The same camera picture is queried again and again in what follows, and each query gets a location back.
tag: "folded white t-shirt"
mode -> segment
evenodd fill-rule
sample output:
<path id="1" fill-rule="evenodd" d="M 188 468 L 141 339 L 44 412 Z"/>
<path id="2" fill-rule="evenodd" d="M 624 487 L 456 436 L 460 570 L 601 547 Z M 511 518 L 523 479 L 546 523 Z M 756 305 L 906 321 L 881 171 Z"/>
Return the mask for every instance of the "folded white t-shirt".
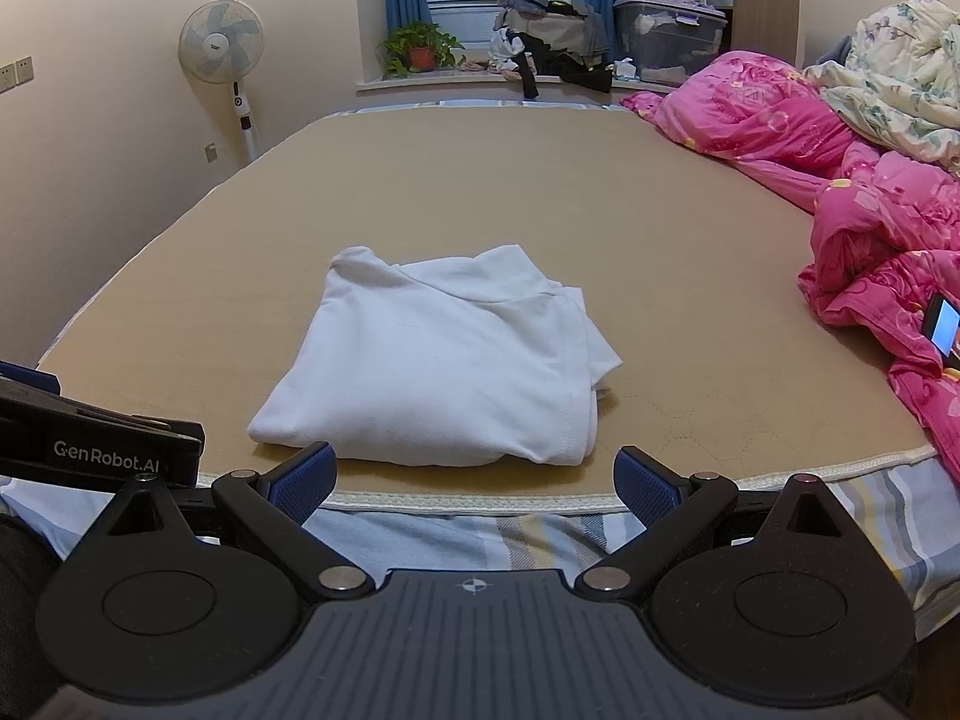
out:
<path id="1" fill-rule="evenodd" d="M 581 291 L 517 245 L 395 266 L 352 247 L 248 432 L 404 466 L 508 454 L 577 466 L 596 438 L 596 387 L 618 365 Z"/>

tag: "electrical outlet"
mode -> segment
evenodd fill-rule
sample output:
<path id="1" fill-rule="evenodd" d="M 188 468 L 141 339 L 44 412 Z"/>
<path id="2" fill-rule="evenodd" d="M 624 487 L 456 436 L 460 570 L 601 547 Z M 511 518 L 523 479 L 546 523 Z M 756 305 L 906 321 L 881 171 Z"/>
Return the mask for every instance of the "electrical outlet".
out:
<path id="1" fill-rule="evenodd" d="M 16 82 L 18 84 L 34 80 L 34 57 L 27 56 L 16 63 Z"/>
<path id="2" fill-rule="evenodd" d="M 0 68 L 0 94 L 16 86 L 16 70 L 13 65 L 4 65 Z"/>

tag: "mattress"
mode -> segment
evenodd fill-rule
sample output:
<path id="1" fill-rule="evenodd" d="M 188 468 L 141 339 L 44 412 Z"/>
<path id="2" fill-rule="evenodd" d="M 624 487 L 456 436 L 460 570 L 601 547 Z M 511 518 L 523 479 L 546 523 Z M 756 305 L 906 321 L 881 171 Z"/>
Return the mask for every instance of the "mattress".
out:
<path id="1" fill-rule="evenodd" d="M 867 333 L 832 331 L 795 288 L 809 218 L 623 109 L 395 106 L 324 119 L 214 189 L 74 317 L 41 366 L 64 393 L 198 420 L 202 471 L 270 469 L 248 420 L 296 356 L 331 257 L 389 262 L 518 242 L 584 289 L 624 365 L 578 467 L 344 459 L 330 504 L 434 514 L 623 507 L 611 463 L 638 445 L 676 471 L 751 488 L 933 455 Z"/>

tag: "red flower pot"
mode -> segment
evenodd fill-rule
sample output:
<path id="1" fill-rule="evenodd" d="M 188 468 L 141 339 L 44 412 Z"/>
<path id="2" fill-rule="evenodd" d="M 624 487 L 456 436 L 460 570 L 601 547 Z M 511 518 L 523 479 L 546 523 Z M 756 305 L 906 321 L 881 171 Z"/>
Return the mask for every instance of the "red flower pot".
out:
<path id="1" fill-rule="evenodd" d="M 429 73 L 437 66 L 437 57 L 429 46 L 410 50 L 410 69 L 418 73 Z"/>

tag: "striped bed sheet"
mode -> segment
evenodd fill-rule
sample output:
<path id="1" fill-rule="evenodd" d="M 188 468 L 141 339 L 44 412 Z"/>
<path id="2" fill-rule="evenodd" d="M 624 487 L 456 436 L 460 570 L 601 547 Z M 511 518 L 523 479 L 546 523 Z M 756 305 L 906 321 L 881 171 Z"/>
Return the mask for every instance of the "striped bed sheet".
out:
<path id="1" fill-rule="evenodd" d="M 916 612 L 917 637 L 960 611 L 960 497 L 936 458 L 830 484 Z M 107 504 L 107 493 L 6 480 L 8 506 L 66 557 Z M 562 517 L 429 517 L 317 509 L 304 527 L 382 583 L 391 568 L 581 571 L 643 532 L 626 512 Z"/>

